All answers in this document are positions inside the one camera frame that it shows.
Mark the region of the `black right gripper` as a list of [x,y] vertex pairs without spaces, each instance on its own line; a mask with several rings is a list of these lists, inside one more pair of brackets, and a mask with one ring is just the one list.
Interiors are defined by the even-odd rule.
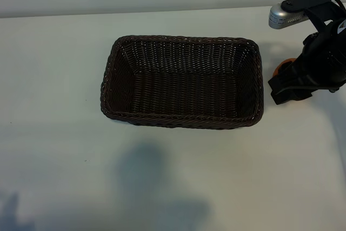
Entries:
[[303,41],[303,51],[291,64],[291,79],[278,76],[269,80],[276,104],[301,101],[311,92],[336,92],[345,84],[345,20],[325,25]]

